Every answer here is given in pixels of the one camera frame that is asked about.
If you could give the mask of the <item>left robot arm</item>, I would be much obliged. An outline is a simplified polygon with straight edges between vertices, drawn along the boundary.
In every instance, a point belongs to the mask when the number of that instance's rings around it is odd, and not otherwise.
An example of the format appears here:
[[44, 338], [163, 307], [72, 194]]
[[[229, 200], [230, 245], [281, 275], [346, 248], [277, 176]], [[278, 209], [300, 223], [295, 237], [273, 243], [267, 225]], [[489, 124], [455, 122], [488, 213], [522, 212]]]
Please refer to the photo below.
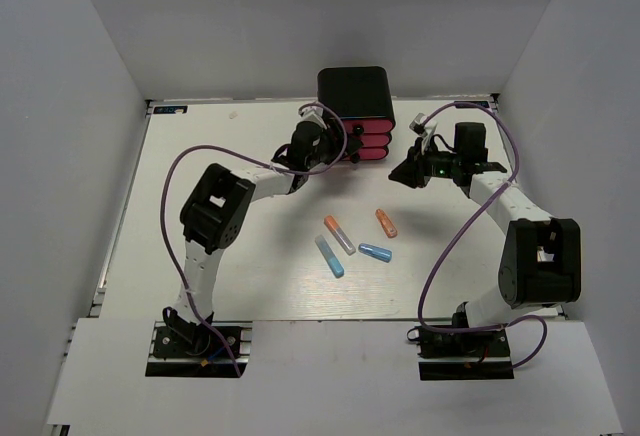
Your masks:
[[288, 195], [311, 174], [354, 158], [363, 143], [341, 123], [305, 119], [291, 141], [278, 148], [268, 163], [232, 171], [220, 164], [207, 167], [184, 203], [179, 220], [186, 243], [185, 262], [176, 265], [182, 287], [174, 305], [163, 310], [164, 323], [177, 332], [177, 343], [199, 355], [211, 343], [213, 291], [225, 250], [237, 239], [251, 203]]

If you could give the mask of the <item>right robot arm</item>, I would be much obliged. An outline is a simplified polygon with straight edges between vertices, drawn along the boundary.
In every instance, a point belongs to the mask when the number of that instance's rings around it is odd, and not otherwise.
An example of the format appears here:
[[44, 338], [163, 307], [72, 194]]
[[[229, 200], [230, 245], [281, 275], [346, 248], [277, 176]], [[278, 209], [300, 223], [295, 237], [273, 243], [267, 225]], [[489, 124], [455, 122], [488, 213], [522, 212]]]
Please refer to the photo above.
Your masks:
[[581, 230], [570, 218], [557, 218], [533, 203], [488, 158], [482, 123], [455, 126], [454, 145], [441, 150], [433, 123], [414, 122], [417, 138], [406, 159], [389, 175], [409, 188], [433, 178], [451, 180], [505, 236], [496, 284], [459, 306], [461, 322], [451, 330], [453, 346], [472, 355], [488, 341], [485, 327], [504, 327], [542, 308], [575, 302], [581, 295]]

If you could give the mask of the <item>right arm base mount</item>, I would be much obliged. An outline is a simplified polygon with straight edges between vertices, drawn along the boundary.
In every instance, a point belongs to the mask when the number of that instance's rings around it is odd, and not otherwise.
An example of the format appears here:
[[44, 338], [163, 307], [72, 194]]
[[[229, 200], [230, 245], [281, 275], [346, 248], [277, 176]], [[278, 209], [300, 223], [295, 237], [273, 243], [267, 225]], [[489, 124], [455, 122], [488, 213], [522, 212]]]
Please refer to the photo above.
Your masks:
[[417, 346], [421, 381], [490, 381], [514, 378], [504, 330], [437, 333], [416, 326], [407, 341]]

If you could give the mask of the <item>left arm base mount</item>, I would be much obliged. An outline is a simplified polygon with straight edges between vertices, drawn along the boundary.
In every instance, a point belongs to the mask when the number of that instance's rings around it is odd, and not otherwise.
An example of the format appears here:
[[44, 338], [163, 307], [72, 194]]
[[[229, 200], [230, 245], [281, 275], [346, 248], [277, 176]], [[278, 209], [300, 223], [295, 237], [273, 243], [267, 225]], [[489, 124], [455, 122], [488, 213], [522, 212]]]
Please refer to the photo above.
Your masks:
[[253, 324], [216, 322], [214, 327], [225, 337], [236, 363], [212, 333], [206, 333], [203, 342], [190, 346], [164, 323], [156, 322], [145, 376], [196, 379], [234, 379], [242, 376], [250, 358]]

